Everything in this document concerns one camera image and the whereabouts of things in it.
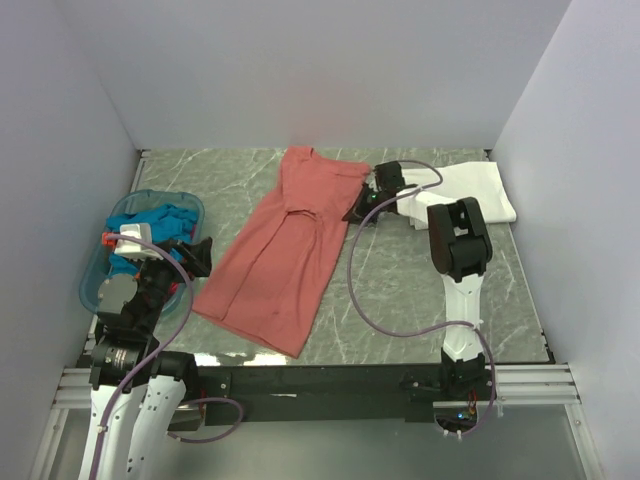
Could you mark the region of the salmon pink t shirt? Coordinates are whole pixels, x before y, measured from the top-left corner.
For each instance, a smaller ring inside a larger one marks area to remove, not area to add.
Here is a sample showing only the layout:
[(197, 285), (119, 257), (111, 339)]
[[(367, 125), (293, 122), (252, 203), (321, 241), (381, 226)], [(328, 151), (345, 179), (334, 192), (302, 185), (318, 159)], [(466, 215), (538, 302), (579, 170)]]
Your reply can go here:
[(290, 147), (276, 186), (221, 257), (195, 313), (244, 339), (293, 358), (311, 333), (340, 256), (368, 164)]

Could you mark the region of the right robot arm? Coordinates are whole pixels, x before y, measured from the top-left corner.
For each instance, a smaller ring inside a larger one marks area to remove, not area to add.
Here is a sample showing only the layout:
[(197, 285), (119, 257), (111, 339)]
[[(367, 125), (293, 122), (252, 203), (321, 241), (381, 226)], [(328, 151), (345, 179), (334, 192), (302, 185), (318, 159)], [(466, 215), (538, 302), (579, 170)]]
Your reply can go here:
[[(419, 173), (429, 172), (434, 179), (422, 185), (411, 184), (404, 177), (402, 163), (396, 160), (374, 167), (376, 187), (364, 185), (354, 206), (345, 216), (348, 221), (361, 221), (357, 235), (381, 212), (398, 213), (400, 201), (414, 200), (420, 193), (444, 181), (438, 169), (415, 160), (415, 170)], [(413, 333), (401, 333), (385, 329), (369, 319), (358, 304), (353, 288), (351, 259), (354, 247), (350, 248), (348, 255), (347, 288), (360, 317), (380, 333), (396, 338), (411, 338), (444, 330), (437, 388), (449, 398), (460, 399), (486, 379), (485, 365), (491, 361), (490, 349), (480, 332), (480, 297), (493, 248), (479, 202), (473, 197), (428, 206), (426, 219), (430, 258), (444, 285), (443, 323)]]

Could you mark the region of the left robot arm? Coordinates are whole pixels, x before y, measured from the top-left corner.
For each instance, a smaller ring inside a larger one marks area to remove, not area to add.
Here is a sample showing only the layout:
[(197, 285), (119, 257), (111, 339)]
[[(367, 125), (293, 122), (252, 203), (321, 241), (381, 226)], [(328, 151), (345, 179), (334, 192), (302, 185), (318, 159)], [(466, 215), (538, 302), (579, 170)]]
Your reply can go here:
[(152, 478), (175, 410), (200, 391), (194, 356), (167, 350), (154, 330), (174, 286), (209, 276), (211, 248), (209, 237), (156, 243), (137, 275), (117, 274), (99, 287), (80, 478)]

